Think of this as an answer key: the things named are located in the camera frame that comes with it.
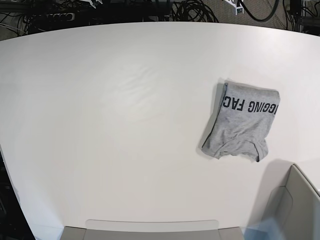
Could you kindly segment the grey T-shirt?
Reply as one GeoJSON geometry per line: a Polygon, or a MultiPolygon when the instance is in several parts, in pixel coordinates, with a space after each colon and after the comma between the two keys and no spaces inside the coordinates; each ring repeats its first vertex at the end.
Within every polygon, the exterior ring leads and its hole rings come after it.
{"type": "Polygon", "coordinates": [[[214,124],[201,146],[202,152],[216,159],[246,155],[261,161],[268,155],[266,137],[280,100],[277,90],[225,82],[214,124]]]}

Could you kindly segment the black power strip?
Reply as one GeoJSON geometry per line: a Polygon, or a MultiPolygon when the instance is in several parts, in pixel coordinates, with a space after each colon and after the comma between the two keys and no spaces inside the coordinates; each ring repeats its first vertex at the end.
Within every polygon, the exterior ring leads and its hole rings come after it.
{"type": "Polygon", "coordinates": [[[72,22],[76,18],[75,13],[48,13],[42,15],[33,15],[33,20],[38,22],[72,22]]]}

